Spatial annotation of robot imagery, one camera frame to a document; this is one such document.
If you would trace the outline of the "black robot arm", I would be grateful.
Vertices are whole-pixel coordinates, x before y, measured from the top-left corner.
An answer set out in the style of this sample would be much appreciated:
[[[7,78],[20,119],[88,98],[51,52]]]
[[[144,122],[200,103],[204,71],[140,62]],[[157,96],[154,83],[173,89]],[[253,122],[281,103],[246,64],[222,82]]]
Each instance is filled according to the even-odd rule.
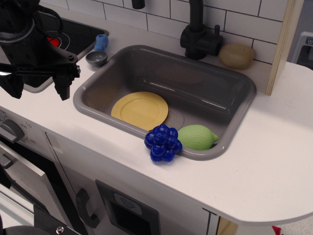
[[[40,12],[58,19],[59,28],[54,34],[46,33]],[[8,94],[19,99],[24,80],[52,78],[61,99],[69,99],[69,87],[80,76],[77,56],[48,41],[58,37],[63,27],[58,13],[41,6],[38,0],[0,2],[0,46],[9,60],[9,64],[0,65],[0,86]]]

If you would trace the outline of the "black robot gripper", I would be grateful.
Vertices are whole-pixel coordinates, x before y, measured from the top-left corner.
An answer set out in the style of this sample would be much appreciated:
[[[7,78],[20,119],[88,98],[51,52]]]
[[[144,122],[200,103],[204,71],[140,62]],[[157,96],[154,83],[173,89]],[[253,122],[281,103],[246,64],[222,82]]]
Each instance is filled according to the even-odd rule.
[[[63,23],[59,24],[58,31],[49,35],[38,14],[0,16],[0,46],[10,62],[0,64],[0,86],[13,98],[21,98],[24,80],[52,77],[61,100],[69,99],[70,85],[80,70],[76,55],[48,41],[62,32]]]

